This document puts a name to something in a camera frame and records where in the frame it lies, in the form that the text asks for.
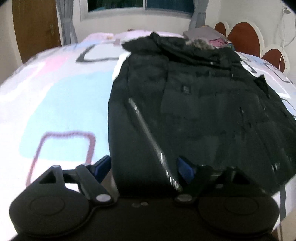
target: window frame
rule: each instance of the window frame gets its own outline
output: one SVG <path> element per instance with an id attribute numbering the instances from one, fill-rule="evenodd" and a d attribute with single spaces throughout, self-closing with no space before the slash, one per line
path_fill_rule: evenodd
<path id="1" fill-rule="evenodd" d="M 101 17 L 111 17 L 118 15 L 137 15 L 137 14 L 145 14 L 145 15 L 160 15 L 160 16 L 170 16 L 170 17 L 178 17 L 178 18 L 187 18 L 191 19 L 191 13 L 185 13 L 181 11 L 169 10 L 169 9 L 153 9 L 146 8 L 147 0 L 143 0 L 143 7 L 135 7 L 135 8 L 116 8 L 116 9 L 104 9 L 95 12 L 88 12 L 87 0 L 80 0 L 80 20 L 86 19 L 94 19 Z"/>

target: window glass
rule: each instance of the window glass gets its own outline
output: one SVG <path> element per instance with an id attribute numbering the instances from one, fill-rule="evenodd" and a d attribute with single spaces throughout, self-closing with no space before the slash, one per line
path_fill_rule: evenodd
<path id="1" fill-rule="evenodd" d="M 194 12 L 193 0 L 147 0 L 147 8 Z"/>
<path id="2" fill-rule="evenodd" d="M 112 8 L 143 7 L 143 0 L 87 0 L 88 11 Z"/>

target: black circular disc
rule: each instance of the black circular disc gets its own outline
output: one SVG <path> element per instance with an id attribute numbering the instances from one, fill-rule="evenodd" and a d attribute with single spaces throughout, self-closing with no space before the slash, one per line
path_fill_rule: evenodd
<path id="1" fill-rule="evenodd" d="M 10 218 L 18 232 L 32 236 L 56 236 L 79 226 L 88 216 L 89 201 L 65 189 L 63 195 L 19 196 L 10 206 Z"/>
<path id="2" fill-rule="evenodd" d="M 201 197 L 198 211 L 212 228 L 234 236 L 265 233 L 278 219 L 271 197 Z"/>

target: pillow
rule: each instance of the pillow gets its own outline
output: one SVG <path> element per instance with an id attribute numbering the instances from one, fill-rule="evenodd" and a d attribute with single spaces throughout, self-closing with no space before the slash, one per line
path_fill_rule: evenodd
<path id="1" fill-rule="evenodd" d="M 216 31 L 215 29 L 209 27 L 209 26 L 203 26 L 200 28 L 194 28 L 194 29 L 190 29 L 186 32 L 183 33 L 183 35 L 185 36 L 185 38 L 188 39 L 206 39 L 208 41 L 210 40 L 214 40 L 214 39 L 224 39 L 226 40 L 225 36 L 221 33 L 219 33 L 218 31 Z"/>

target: window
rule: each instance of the window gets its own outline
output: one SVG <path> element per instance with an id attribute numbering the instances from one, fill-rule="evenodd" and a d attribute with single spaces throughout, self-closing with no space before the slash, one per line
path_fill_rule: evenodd
<path id="1" fill-rule="evenodd" d="M 193 0 L 80 0 L 82 18 L 116 13 L 160 13 L 190 18 L 194 11 Z"/>

